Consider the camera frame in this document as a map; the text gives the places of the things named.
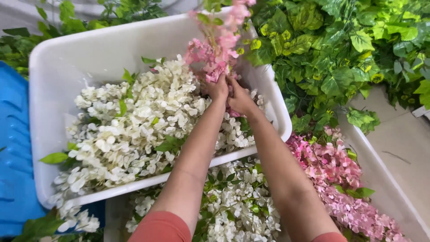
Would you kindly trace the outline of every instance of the orange sleeve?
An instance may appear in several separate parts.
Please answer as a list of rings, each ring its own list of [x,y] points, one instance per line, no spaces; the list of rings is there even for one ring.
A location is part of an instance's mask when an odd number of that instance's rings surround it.
[[[148,213],[128,242],[191,242],[190,229],[177,215],[167,211]]]
[[[319,235],[312,242],[347,242],[347,239],[339,233],[331,232]]]

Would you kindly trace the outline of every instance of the hand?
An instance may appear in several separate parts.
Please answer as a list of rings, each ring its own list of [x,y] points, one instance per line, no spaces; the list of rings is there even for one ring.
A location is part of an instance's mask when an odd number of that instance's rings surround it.
[[[227,99],[228,105],[241,115],[248,116],[254,108],[258,108],[257,105],[251,99],[246,89],[242,88],[234,78],[228,76],[228,80],[233,86],[233,97]]]
[[[217,83],[209,82],[207,84],[207,91],[212,101],[225,102],[228,97],[228,86],[225,81],[225,74],[221,74]]]

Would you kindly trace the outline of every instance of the pink wisteria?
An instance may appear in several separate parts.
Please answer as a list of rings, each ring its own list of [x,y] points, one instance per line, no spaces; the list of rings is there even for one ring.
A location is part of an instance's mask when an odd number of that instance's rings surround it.
[[[332,142],[325,146],[310,144],[303,137],[292,134],[286,142],[293,155],[299,160],[330,216],[337,224],[353,232],[362,232],[371,242],[410,242],[403,237],[398,224],[363,199],[355,199],[340,193],[334,185],[344,189],[361,187],[360,167],[348,157],[339,129],[325,128]]]
[[[250,17],[251,13],[248,7],[256,3],[256,0],[233,0],[230,12],[222,25],[216,25],[215,17],[210,16],[209,23],[198,21],[199,28],[203,32],[205,39],[200,41],[194,38],[189,42],[187,52],[184,59],[187,64],[203,63],[203,75],[197,75],[200,80],[206,82],[217,82],[222,73],[232,76],[235,79],[240,79],[240,76],[235,72],[239,54],[234,49],[237,41],[240,39],[238,33],[246,17]],[[191,17],[197,18],[197,13],[191,11]],[[227,105],[227,112],[233,117],[238,117],[239,114]]]

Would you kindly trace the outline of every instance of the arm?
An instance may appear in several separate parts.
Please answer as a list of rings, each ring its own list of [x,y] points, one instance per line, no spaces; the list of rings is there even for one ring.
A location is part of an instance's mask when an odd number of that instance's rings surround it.
[[[212,103],[194,126],[158,199],[149,210],[168,211],[179,216],[194,234],[206,174],[215,151],[225,113],[228,87],[225,75],[217,84],[209,83]]]
[[[232,78],[232,109],[246,115],[254,134],[261,167],[273,201],[294,242],[310,242],[317,236],[340,233],[327,214],[312,183],[264,113]]]

